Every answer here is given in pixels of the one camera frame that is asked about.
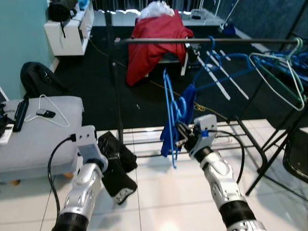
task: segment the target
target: black chair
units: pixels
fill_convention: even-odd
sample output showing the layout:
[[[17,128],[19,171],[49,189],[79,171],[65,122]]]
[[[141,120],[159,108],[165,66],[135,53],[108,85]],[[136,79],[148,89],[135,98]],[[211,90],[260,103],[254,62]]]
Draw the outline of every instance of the black chair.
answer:
[[[308,134],[296,130],[286,145],[283,166],[293,176],[308,183]]]

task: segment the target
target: white plastic bag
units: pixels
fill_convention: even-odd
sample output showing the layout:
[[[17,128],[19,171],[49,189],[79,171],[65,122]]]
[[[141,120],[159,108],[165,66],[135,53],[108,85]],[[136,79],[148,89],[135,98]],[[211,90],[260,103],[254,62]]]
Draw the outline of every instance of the white plastic bag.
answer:
[[[162,14],[174,16],[174,11],[165,3],[165,1],[152,1],[146,8],[141,11],[139,18],[142,19],[147,17],[159,17]]]

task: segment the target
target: yellow cable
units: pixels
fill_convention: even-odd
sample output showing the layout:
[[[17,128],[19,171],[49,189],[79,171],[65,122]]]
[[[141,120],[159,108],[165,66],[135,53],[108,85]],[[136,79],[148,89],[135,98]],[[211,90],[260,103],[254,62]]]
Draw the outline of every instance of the yellow cable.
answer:
[[[107,55],[106,53],[102,52],[100,49],[98,49],[98,48],[94,45],[94,43],[92,42],[91,39],[89,39],[89,40],[90,40],[90,42],[92,43],[93,47],[94,47],[99,53],[101,53],[102,55],[108,57],[108,55]],[[127,68],[126,65],[124,65],[124,64],[122,64],[122,63],[120,63],[120,62],[118,62],[118,61],[116,61],[116,63],[119,64],[120,66],[124,67],[124,68]],[[162,86],[162,85],[160,85],[160,84],[158,84],[158,83],[155,83],[155,82],[152,81],[152,80],[150,80],[150,83],[152,83],[152,84],[154,84],[154,85],[156,85],[156,86],[158,86],[158,87],[160,87],[160,88],[162,88],[162,89],[165,89],[164,86]],[[177,95],[177,96],[180,96],[180,94],[178,94],[177,92],[175,92],[175,91],[172,91],[172,92],[173,92],[173,94],[175,94],[175,95]],[[205,110],[208,110],[208,111],[210,111],[210,112],[212,112],[212,113],[214,113],[214,114],[220,116],[220,117],[223,118],[224,120],[227,120],[227,119],[228,119],[228,118],[226,118],[225,116],[223,116],[222,114],[218,113],[217,111],[215,111],[215,110],[213,110],[213,109],[211,109],[211,108],[208,108],[208,107],[204,107],[203,105],[198,104],[197,102],[194,102],[193,108],[194,108],[194,110],[200,111],[200,112],[205,112]]]

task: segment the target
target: blue wall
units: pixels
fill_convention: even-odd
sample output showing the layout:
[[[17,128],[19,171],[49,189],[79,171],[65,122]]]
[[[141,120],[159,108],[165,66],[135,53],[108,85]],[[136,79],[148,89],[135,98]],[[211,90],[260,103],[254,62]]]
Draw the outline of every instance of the blue wall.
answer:
[[[35,61],[49,67],[54,59],[44,31],[47,1],[2,0],[0,8],[0,86],[9,99],[20,99],[22,65]]]
[[[304,1],[241,0],[234,10],[231,20],[239,30],[252,38],[284,39]],[[227,17],[231,10],[232,2],[233,0],[221,0],[219,17],[222,19]],[[302,36],[307,36],[307,19],[307,13],[305,13],[296,29],[296,32]]]

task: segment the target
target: chair leg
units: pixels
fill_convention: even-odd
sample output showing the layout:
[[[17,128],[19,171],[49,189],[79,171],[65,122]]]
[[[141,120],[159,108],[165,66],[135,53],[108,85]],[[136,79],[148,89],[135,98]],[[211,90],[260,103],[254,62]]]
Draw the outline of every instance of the chair leg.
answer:
[[[19,185],[20,184],[20,180],[12,180],[12,181],[10,181],[10,184],[11,185]]]
[[[63,176],[65,176],[65,178],[70,180],[74,177],[74,174],[72,172],[66,172],[66,173],[63,173]]]

